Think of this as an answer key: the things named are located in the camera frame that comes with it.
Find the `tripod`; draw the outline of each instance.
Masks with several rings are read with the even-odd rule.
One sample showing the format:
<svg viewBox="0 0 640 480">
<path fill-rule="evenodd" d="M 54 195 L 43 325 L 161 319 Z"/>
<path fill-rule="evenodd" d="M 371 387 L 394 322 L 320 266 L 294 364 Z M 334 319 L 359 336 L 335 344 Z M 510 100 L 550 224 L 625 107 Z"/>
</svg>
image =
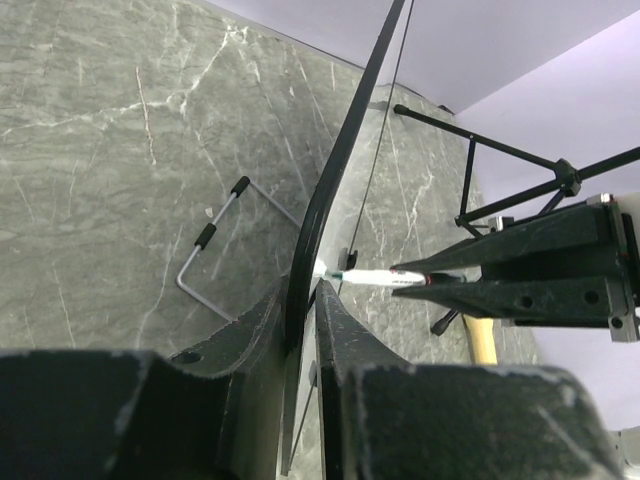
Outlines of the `tripod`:
<svg viewBox="0 0 640 480">
<path fill-rule="evenodd" d="M 547 195 L 553 191 L 556 191 L 555 195 L 551 198 L 551 200 L 549 200 L 549 202 L 538 214 L 538 216 L 544 215 L 554 210 L 565 198 L 575 197 L 580 192 L 581 185 L 584 180 L 588 180 L 590 178 L 596 177 L 606 172 L 610 172 L 612 170 L 640 160 L 640 147 L 636 147 L 600 162 L 589 165 L 587 167 L 576 169 L 565 159 L 561 158 L 556 162 L 547 160 L 537 155 L 533 155 L 529 152 L 525 152 L 504 143 L 497 142 L 483 135 L 479 135 L 469 130 L 465 130 L 463 128 L 443 122 L 436 118 L 413 111 L 405 107 L 404 105 L 395 105 L 393 111 L 397 115 L 413 118 L 414 120 L 418 120 L 419 122 L 426 123 L 440 130 L 444 130 L 446 132 L 469 140 L 464 183 L 462 188 L 462 199 L 460 202 L 460 213 L 455 217 L 455 222 L 457 226 L 465 228 L 476 238 L 483 237 L 483 234 L 480 233 L 479 229 L 488 228 L 488 226 L 473 224 L 472 222 L 474 221 L 488 217 L 490 215 L 494 215 L 507 208 L 520 205 L 522 203 L 528 202 L 529 200 L 533 200 L 535 198 L 539 198 L 543 195 Z M 502 200 L 490 203 L 489 205 L 485 205 L 484 207 L 480 207 L 472 211 L 467 211 L 469 189 L 471 187 L 471 175 L 473 172 L 473 162 L 477 144 L 485 145 L 494 150 L 498 150 L 513 157 L 520 158 L 526 162 L 551 170 L 555 174 L 556 178 L 554 180 L 529 188 L 523 192 L 506 197 Z M 436 335 L 442 335 L 457 316 L 458 312 L 456 310 L 450 310 L 449 312 L 447 312 L 444 317 L 433 324 L 433 326 L 431 327 L 432 333 Z"/>
</svg>

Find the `gray metal bracket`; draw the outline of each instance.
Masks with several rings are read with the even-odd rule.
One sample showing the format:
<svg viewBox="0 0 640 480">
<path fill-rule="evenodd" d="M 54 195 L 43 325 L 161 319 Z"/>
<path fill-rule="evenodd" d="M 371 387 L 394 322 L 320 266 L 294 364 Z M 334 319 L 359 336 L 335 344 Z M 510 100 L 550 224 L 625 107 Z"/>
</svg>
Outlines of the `gray metal bracket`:
<svg viewBox="0 0 640 480">
<path fill-rule="evenodd" d="M 214 313 L 217 313 L 218 315 L 220 315 L 222 318 L 224 318 L 229 322 L 233 320 L 233 317 L 229 315 L 227 312 L 225 312 L 222 308 L 217 306 L 215 303 L 213 303 L 211 300 L 209 300 L 202 294 L 196 292 L 192 287 L 187 285 L 184 281 L 184 276 L 189 266 L 193 263 L 193 261 L 198 256 L 198 254 L 206 248 L 207 244 L 213 237 L 213 234 L 216 233 L 216 230 L 218 229 L 218 227 L 216 226 L 217 223 L 220 221 L 220 219 L 222 219 L 225 212 L 229 209 L 229 207 L 234 202 L 234 200 L 237 200 L 240 197 L 240 195 L 242 195 L 242 192 L 244 192 L 249 185 L 251 185 L 251 187 L 253 187 L 256 190 L 256 192 L 258 192 L 260 195 L 266 198 L 267 201 L 271 203 L 271 205 L 276 207 L 278 211 L 280 211 L 280 213 L 282 213 L 285 217 L 287 217 L 294 225 L 296 225 L 298 228 L 302 227 L 302 224 L 298 220 L 296 220 L 295 217 L 291 215 L 291 213 L 289 213 L 271 195 L 269 195 L 266 192 L 266 190 L 264 190 L 260 185 L 257 185 L 249 177 L 244 176 L 240 180 L 238 180 L 235 186 L 231 189 L 231 194 L 229 195 L 229 198 L 227 199 L 225 204 L 222 206 L 222 209 L 220 209 L 220 212 L 218 213 L 218 215 L 216 215 L 216 217 L 213 220 L 211 220 L 211 222 L 207 223 L 207 225 L 204 227 L 204 229 L 200 233 L 200 236 L 195 242 L 195 247 L 191 252 L 191 255 L 189 255 L 189 258 L 187 258 L 187 261 L 184 262 L 184 265 L 182 266 L 182 268 L 178 272 L 178 275 L 176 276 L 176 284 L 182 291 L 186 292 L 189 296 L 191 296 L 198 302 L 202 303 L 209 310 L 211 310 Z"/>
</svg>

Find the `yellow object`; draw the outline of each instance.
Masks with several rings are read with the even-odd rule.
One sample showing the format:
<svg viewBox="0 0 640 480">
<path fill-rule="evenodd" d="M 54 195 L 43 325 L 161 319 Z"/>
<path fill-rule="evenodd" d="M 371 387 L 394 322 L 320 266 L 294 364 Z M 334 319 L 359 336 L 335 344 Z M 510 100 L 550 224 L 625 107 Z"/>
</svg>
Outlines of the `yellow object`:
<svg viewBox="0 0 640 480">
<path fill-rule="evenodd" d="M 479 365 L 497 365 L 496 342 L 493 338 L 493 319 L 464 315 L 471 336 L 473 360 Z"/>
</svg>

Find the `white wall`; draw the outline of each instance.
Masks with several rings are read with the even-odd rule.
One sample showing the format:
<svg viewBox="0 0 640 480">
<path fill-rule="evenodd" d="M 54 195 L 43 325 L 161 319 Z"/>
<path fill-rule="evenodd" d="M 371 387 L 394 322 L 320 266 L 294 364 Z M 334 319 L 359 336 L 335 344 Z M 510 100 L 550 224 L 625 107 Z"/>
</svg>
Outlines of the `white wall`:
<svg viewBox="0 0 640 480">
<path fill-rule="evenodd" d="M 364 66 L 391 0 L 208 0 Z M 460 112 L 640 9 L 640 0 L 415 0 L 398 81 Z"/>
<path fill-rule="evenodd" d="M 584 166 L 640 145 L 640 12 L 622 20 L 458 115 L 470 130 L 551 160 Z M 485 201 L 553 178 L 539 167 L 479 149 Z M 640 191 L 640 162 L 587 181 L 580 198 Z M 535 213 L 544 200 L 512 210 Z M 640 343 L 605 331 L 537 332 L 543 359 L 574 372 L 610 429 L 640 425 Z"/>
</svg>

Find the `screw hole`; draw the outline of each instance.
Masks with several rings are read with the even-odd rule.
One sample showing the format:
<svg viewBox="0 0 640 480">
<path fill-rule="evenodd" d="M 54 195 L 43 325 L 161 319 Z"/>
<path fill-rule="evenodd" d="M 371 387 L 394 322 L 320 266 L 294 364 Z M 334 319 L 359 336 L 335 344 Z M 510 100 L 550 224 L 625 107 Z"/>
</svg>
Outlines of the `screw hole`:
<svg viewBox="0 0 640 480">
<path fill-rule="evenodd" d="M 202 355 L 198 352 L 180 352 L 175 357 L 171 358 L 172 362 L 179 363 L 180 365 L 188 365 L 190 363 L 196 363 L 202 360 Z"/>
<path fill-rule="evenodd" d="M 600 301 L 600 297 L 596 292 L 589 291 L 584 294 L 584 301 L 589 305 L 595 305 Z"/>
<path fill-rule="evenodd" d="M 533 298 L 531 298 L 531 297 L 522 297 L 520 299 L 520 305 L 522 305 L 524 308 L 533 307 Z"/>
</svg>

